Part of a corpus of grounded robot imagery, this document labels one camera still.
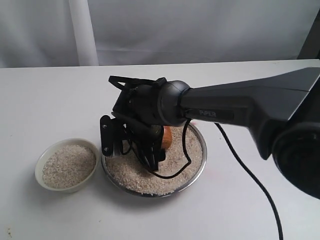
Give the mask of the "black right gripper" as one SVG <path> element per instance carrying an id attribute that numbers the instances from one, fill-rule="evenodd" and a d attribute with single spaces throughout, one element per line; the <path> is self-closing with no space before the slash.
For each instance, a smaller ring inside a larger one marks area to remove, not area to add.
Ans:
<path id="1" fill-rule="evenodd" d="M 112 115 L 126 124 L 133 135 L 158 137 L 139 139 L 135 142 L 137 157 L 143 167 L 151 172 L 159 170 L 159 162 L 165 160 L 165 149 L 162 148 L 164 128 L 158 119 L 157 100 L 148 85 L 128 85 L 121 90 Z"/>

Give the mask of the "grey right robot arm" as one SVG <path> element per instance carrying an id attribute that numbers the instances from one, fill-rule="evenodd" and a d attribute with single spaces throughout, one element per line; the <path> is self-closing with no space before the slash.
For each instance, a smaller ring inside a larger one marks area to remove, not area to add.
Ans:
<path id="1" fill-rule="evenodd" d="M 259 155 L 273 160 L 302 192 L 320 196 L 320 70 L 192 88 L 187 83 L 110 76 L 120 89 L 113 115 L 133 127 L 201 120 L 249 130 Z"/>

